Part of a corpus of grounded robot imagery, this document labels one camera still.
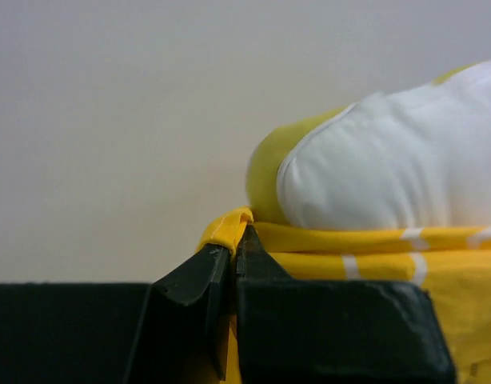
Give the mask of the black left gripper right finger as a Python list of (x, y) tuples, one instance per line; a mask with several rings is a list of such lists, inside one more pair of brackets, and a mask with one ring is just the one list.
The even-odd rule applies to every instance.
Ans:
[(409, 282), (293, 278), (247, 226), (237, 253), (245, 383), (455, 383), (430, 296)]

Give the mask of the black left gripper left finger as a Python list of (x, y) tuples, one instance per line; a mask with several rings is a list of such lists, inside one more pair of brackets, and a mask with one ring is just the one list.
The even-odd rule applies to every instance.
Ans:
[(157, 282), (0, 283), (0, 383), (217, 383), (230, 253)]

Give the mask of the yellow printed pillowcase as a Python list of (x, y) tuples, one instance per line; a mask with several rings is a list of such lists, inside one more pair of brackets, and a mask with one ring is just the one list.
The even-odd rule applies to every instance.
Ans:
[(402, 280), (429, 291), (460, 383), (491, 383), (491, 226), (377, 231), (302, 230), (232, 210), (199, 246), (238, 252), (246, 226), (295, 278)]

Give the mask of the cream foam pillow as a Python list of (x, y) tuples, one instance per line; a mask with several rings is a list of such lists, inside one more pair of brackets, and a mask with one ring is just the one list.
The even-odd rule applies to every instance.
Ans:
[(491, 60), (271, 131), (255, 218), (311, 230), (491, 226)]

